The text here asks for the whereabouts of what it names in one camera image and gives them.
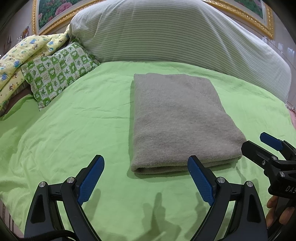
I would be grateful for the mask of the right hand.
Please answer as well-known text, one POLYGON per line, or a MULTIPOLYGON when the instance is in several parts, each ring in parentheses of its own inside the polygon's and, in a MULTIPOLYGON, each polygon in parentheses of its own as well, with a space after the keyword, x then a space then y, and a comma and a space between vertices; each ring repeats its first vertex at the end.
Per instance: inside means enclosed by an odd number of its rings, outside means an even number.
MULTIPOLYGON (((266 206, 267 206, 267 208, 269 208, 269 212, 268 212, 268 214, 266 215, 266 218, 265 218, 267 227, 270 227, 273 224, 274 220, 275 220, 274 213, 275 213, 275 208, 276 208, 277 202, 278 202, 278 197, 277 196, 272 196, 267 202, 266 206)), ((288 207, 281 214, 281 216, 279 218, 279 222, 282 225, 286 225, 288 223, 288 221, 290 220, 290 218, 292 217, 294 211, 295 211, 294 207, 288 207)))

